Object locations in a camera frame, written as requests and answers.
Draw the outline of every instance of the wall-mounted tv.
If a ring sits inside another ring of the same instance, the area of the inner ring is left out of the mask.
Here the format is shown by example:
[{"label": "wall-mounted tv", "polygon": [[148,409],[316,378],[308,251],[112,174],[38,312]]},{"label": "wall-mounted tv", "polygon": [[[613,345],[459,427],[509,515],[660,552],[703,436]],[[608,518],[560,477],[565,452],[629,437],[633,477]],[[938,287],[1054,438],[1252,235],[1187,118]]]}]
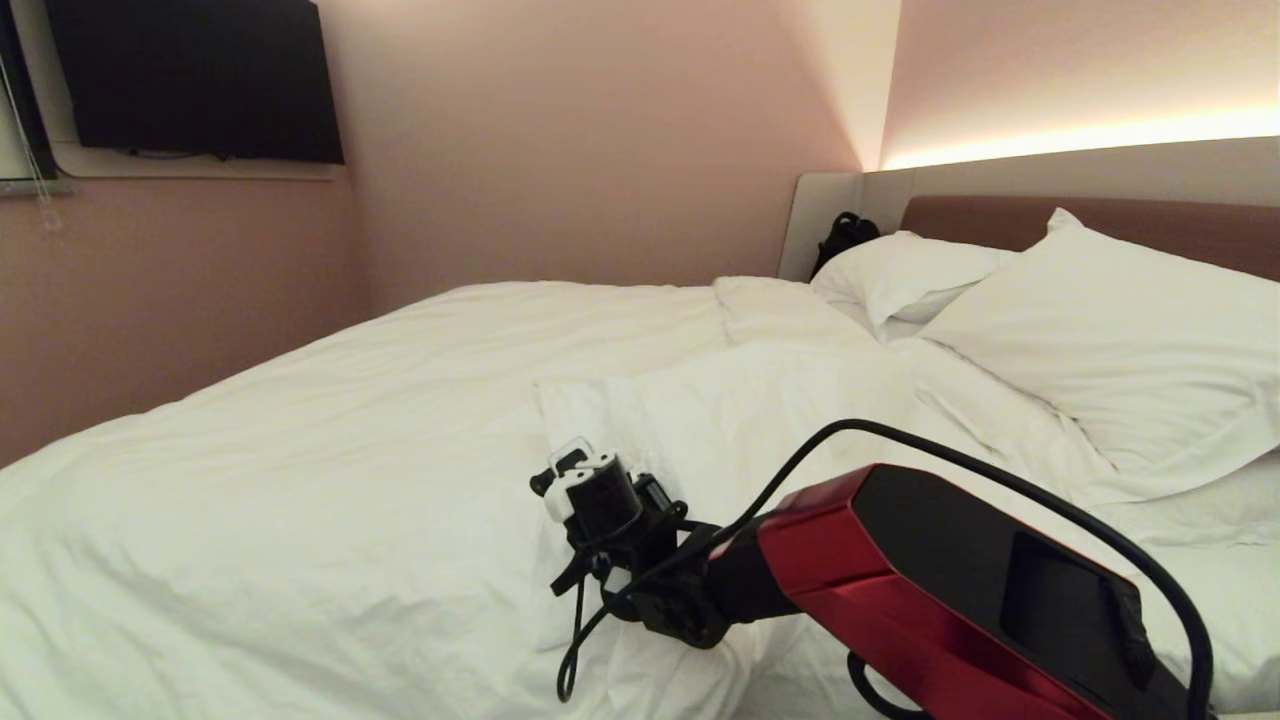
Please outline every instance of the wall-mounted tv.
[{"label": "wall-mounted tv", "polygon": [[86,147],[342,164],[310,0],[45,0]]}]

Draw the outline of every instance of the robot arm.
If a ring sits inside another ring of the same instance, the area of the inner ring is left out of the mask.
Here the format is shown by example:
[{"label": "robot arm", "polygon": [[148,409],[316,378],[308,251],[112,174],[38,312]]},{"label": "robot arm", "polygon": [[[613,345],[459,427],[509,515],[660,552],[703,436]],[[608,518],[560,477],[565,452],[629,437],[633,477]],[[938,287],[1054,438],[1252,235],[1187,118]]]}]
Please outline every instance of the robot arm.
[{"label": "robot arm", "polygon": [[[1193,648],[1190,689],[1155,657],[1140,598],[1124,578],[932,474],[870,465],[803,488],[759,515],[808,452],[842,429],[873,432],[974,470],[1084,527],[1170,597]],[[531,480],[564,524],[575,559],[552,584],[600,582],[604,607],[575,628],[558,682],[607,615],[696,648],[733,624],[805,612],[850,648],[854,684],[887,717],[934,720],[1204,720],[1207,633],[1178,583],[1142,550],[1020,478],[863,420],[805,443],[728,527],[687,520],[652,475],[635,480],[585,442]],[[689,536],[677,543],[677,532]],[[867,683],[874,667],[923,711]]]}]

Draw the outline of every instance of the window blind cord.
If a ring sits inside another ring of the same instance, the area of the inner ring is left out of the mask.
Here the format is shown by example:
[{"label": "window blind cord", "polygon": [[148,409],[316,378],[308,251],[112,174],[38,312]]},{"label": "window blind cord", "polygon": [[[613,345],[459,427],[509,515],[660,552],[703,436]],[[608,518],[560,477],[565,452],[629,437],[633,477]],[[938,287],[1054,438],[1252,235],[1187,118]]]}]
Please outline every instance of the window blind cord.
[{"label": "window blind cord", "polygon": [[22,117],[18,114],[18,104],[13,100],[13,86],[9,83],[9,69],[0,63],[0,79],[4,81],[5,97],[9,100],[9,109],[13,110],[14,124],[18,126],[18,142],[22,143],[23,156],[27,159],[27,168],[31,169],[31,182],[36,188],[36,202],[40,206],[40,220],[47,232],[58,232],[63,228],[63,218],[54,208],[54,195],[49,190],[49,181],[41,177],[40,167],[36,163],[36,152],[27,140],[27,128],[22,127]]}]

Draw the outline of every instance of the bed frame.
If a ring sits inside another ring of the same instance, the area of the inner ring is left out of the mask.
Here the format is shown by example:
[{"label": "bed frame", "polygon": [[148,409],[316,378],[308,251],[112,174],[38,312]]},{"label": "bed frame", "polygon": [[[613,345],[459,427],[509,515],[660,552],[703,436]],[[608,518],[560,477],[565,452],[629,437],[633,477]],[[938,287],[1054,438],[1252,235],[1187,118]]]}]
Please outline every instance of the bed frame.
[{"label": "bed frame", "polygon": [[1280,281],[1280,208],[1089,197],[913,197],[902,229],[924,237],[1027,250],[1055,208],[1108,236]]}]

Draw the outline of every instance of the wire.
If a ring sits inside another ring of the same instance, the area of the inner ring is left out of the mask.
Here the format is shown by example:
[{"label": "wire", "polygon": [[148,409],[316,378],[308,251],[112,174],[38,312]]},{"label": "wire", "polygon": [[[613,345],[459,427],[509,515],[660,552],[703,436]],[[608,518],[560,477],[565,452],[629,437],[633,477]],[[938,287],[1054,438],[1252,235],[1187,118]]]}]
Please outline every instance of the wire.
[{"label": "wire", "polygon": [[854,682],[854,687],[858,688],[859,694],[863,696],[867,705],[872,706],[872,710],[876,712],[890,720],[933,720],[933,716],[923,710],[899,707],[879,694],[874,685],[872,685],[872,682],[867,679],[867,661],[861,657],[850,652],[846,664],[849,666],[849,678]]},{"label": "wire", "polygon": [[1070,520],[1078,527],[1087,529],[1091,534],[1105,542],[1121,557],[1128,560],[1137,568],[1143,575],[1149,578],[1169,603],[1172,606],[1174,612],[1178,615],[1178,620],[1183,624],[1183,630],[1187,633],[1187,638],[1192,648],[1192,679],[1189,688],[1187,691],[1187,720],[1207,720],[1208,714],[1208,693],[1210,687],[1213,682],[1213,647],[1210,644],[1208,630],[1204,628],[1204,621],[1199,616],[1199,611],[1196,610],[1196,603],[1187,594],[1178,580],[1169,574],[1153,557],[1147,555],[1144,550],[1134,544],[1133,541],[1117,533],[1110,525],[1097,520],[1088,512],[1080,510],[1079,507],[1064,501],[1056,495],[1039,488],[1012,473],[1007,473],[978,460],[977,457],[970,457],[960,451],[951,450],[945,445],[938,445],[933,441],[914,436],[911,433],[900,430],[897,428],[891,428],[881,423],[872,420],[837,420],[829,425],[822,428],[813,437],[806,439],[787,461],[778,469],[773,479],[769,480],[764,489],[755,497],[750,506],[737,518],[733,523],[721,528],[716,534],[704,542],[686,542],[680,546],[676,552],[668,556],[662,562],[654,565],[646,573],[637,578],[634,578],[630,583],[623,585],[617,593],[613,594],[596,612],[586,621],[586,625],[577,633],[573,633],[573,641],[570,643],[568,650],[564,652],[564,659],[561,661],[559,674],[556,678],[556,694],[559,697],[561,702],[568,702],[570,697],[573,694],[573,683],[570,679],[568,685],[564,680],[568,676],[570,664],[573,666],[576,674],[577,667],[577,652],[582,647],[582,643],[591,634],[595,628],[604,621],[609,612],[621,605],[627,596],[634,593],[636,588],[643,585],[650,578],[658,575],[663,570],[684,562],[689,557],[692,557],[698,552],[705,551],[708,548],[716,547],[728,538],[736,536],[751,519],[759,514],[764,503],[778,491],[787,477],[809,456],[814,450],[818,448],[823,442],[826,442],[831,436],[844,430],[861,430],[865,433],[872,433],[888,438],[900,445],[927,452],[934,457],[946,460],[952,465],[964,468],[972,473],[977,473],[1005,488],[1016,492],[1027,498],[1036,501],[1037,503],[1052,510],[1057,515]]},{"label": "wire", "polygon": [[23,159],[31,169],[31,182],[36,188],[36,202],[40,205],[40,218],[46,231],[58,232],[63,227],[63,219],[54,208],[54,196],[49,190],[49,179],[40,173],[40,163],[36,160],[36,151],[27,138],[27,128],[22,123],[22,113],[18,111],[18,101],[14,100],[13,85],[9,82],[9,70],[0,61],[0,79],[4,81],[5,96],[9,99],[9,109],[13,110],[14,124],[18,126],[18,141],[22,143]]},{"label": "wire", "polygon": [[[577,582],[577,609],[573,611],[573,637],[577,637],[582,632],[582,600],[586,596],[586,578]],[[577,651],[573,652],[573,657],[568,659],[568,682],[566,687],[566,697],[561,702],[566,702],[568,696],[573,694],[573,682],[577,680]]]}]

